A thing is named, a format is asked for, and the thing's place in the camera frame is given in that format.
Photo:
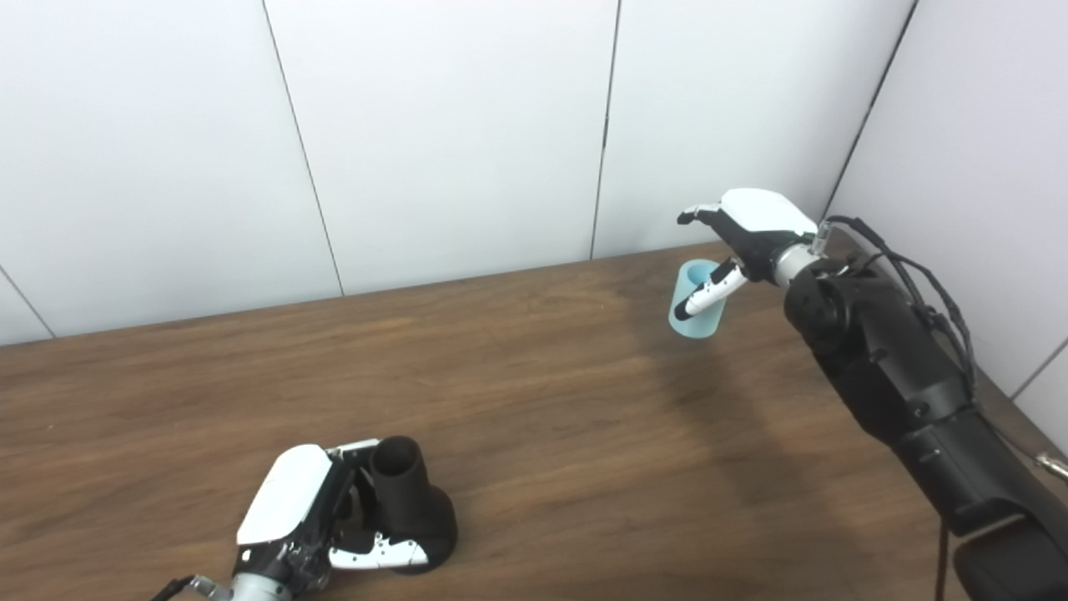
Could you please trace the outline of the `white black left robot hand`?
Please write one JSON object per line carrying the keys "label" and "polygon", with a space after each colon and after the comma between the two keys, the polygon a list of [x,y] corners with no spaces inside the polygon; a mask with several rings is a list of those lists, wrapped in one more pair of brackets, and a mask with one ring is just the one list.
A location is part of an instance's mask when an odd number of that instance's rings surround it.
{"label": "white black left robot hand", "polygon": [[233,600],[294,600],[332,572],[430,571],[456,543],[447,496],[410,437],[283,452],[240,524]]}

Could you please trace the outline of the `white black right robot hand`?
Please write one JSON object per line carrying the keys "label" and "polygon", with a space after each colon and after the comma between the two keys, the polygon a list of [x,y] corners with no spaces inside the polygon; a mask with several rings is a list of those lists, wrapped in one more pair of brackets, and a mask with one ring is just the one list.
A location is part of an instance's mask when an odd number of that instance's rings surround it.
{"label": "white black right robot hand", "polygon": [[686,208],[679,225],[701,222],[728,244],[731,256],[673,309],[680,322],[725,300],[747,282],[788,289],[815,260],[818,226],[785,195],[761,188],[733,188],[714,203]]}

